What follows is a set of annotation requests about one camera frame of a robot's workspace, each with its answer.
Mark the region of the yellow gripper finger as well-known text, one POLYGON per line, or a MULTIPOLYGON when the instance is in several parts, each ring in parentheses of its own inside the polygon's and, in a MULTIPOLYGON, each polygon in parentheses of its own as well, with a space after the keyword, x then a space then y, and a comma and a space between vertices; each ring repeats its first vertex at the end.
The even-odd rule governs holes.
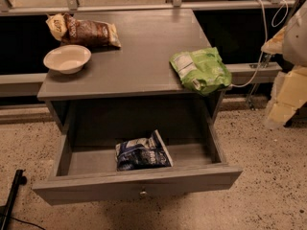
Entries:
POLYGON ((295 65, 274 79, 264 118, 269 129, 283 127, 307 103, 307 67, 295 65))

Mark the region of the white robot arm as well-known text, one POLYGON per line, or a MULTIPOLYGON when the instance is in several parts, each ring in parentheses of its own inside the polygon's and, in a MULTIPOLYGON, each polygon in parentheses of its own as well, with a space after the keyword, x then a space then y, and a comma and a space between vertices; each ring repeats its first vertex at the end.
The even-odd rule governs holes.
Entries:
POLYGON ((307 103, 307 1, 261 50, 279 54, 294 66, 287 74, 277 74, 266 107, 265 127, 283 127, 307 103))

